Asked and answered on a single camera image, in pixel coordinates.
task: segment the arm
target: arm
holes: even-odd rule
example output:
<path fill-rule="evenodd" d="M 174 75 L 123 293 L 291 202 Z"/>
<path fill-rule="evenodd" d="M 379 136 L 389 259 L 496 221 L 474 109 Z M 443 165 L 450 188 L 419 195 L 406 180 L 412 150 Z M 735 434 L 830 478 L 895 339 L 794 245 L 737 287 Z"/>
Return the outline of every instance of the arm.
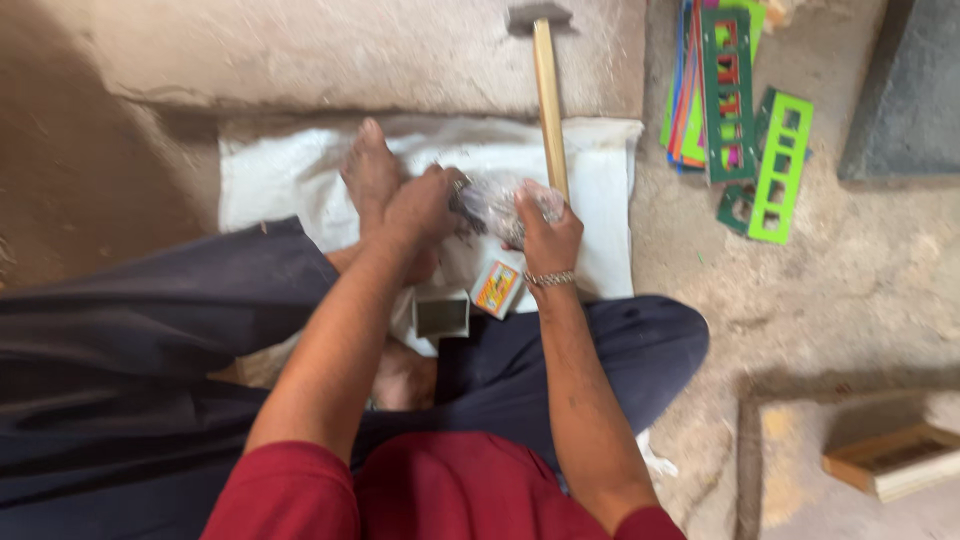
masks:
<path fill-rule="evenodd" d="M 416 252 L 453 231 L 448 175 L 434 165 L 402 187 L 385 225 L 310 317 L 253 422 L 244 453 L 277 441 L 320 444 L 349 463 L 390 309 Z"/>
<path fill-rule="evenodd" d="M 535 276 L 572 270 L 583 224 L 569 207 L 547 224 L 537 206 L 516 201 L 526 227 L 527 267 Z M 634 434 L 600 366 L 573 283 L 532 286 L 540 309 L 550 428 L 557 459 L 580 503 L 611 535 L 633 511 L 657 505 Z"/>

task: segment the person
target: person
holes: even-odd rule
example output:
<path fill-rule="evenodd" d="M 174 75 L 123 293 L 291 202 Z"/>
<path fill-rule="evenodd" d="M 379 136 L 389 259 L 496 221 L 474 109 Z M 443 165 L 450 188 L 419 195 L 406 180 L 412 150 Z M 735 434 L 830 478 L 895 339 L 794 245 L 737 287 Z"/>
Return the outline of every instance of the person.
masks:
<path fill-rule="evenodd" d="M 0 529 L 682 538 L 635 436 L 699 368 L 703 317 L 547 284 L 583 225 L 569 207 L 545 223 L 521 191 L 539 313 L 474 317 L 418 356 L 388 318 L 453 232 L 453 171 L 401 183 L 367 119 L 342 172 L 361 231 L 345 250 L 321 254 L 292 219 L 0 297 Z M 300 328 L 269 393 L 206 378 Z"/>

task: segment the hand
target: hand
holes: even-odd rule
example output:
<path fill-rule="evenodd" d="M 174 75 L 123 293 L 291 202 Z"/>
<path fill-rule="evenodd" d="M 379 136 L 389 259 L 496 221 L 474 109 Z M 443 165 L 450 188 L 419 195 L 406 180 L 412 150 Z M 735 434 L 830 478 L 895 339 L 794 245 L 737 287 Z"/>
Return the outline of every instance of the hand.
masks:
<path fill-rule="evenodd" d="M 453 234 L 456 216 L 450 211 L 455 168 L 434 163 L 423 174 L 404 184 L 387 206 L 385 227 L 407 235 L 418 247 L 433 246 Z"/>
<path fill-rule="evenodd" d="M 519 189 L 514 199 L 516 212 L 526 229 L 523 253 L 527 257 L 527 271 L 534 276 L 543 276 L 573 270 L 584 224 L 573 214 L 570 205 L 564 205 L 564 216 L 560 221 L 547 223 L 526 188 Z"/>

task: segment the stone slab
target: stone slab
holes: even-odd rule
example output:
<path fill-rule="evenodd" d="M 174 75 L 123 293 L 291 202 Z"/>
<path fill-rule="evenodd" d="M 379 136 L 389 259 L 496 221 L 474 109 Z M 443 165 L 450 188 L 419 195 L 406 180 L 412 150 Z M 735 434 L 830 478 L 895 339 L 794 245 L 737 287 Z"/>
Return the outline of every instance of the stone slab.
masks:
<path fill-rule="evenodd" d="M 960 2 L 891 0 L 840 180 L 960 173 Z"/>
<path fill-rule="evenodd" d="M 107 89 L 174 106 L 535 117 L 517 0 L 97 0 Z M 646 2 L 566 0 L 554 35 L 566 116 L 640 118 Z"/>

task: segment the white cloth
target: white cloth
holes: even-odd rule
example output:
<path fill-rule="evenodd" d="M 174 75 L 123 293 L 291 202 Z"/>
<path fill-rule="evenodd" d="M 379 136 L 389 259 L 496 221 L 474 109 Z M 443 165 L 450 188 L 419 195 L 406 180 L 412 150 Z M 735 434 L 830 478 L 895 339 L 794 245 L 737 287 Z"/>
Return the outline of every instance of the white cloth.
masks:
<path fill-rule="evenodd" d="M 235 231 L 263 220 L 296 214 L 324 252 L 359 237 L 356 210 L 339 168 L 356 138 L 361 117 L 320 119 L 242 118 L 220 130 L 220 230 Z M 471 172 L 509 170 L 547 184 L 540 127 L 500 118 L 397 114 L 378 117 L 387 144 L 412 175 L 430 163 Z M 577 261 L 578 286 L 597 298 L 633 296 L 628 205 L 634 189 L 637 120 L 571 118 L 564 121 L 570 205 L 584 222 Z M 492 258 L 523 266 L 523 255 L 505 252 L 489 236 L 465 243 L 449 238 L 440 249 L 434 284 L 470 290 Z M 410 324 L 412 289 L 397 301 L 392 333 L 422 354 Z M 514 310 L 535 310 L 523 291 Z"/>

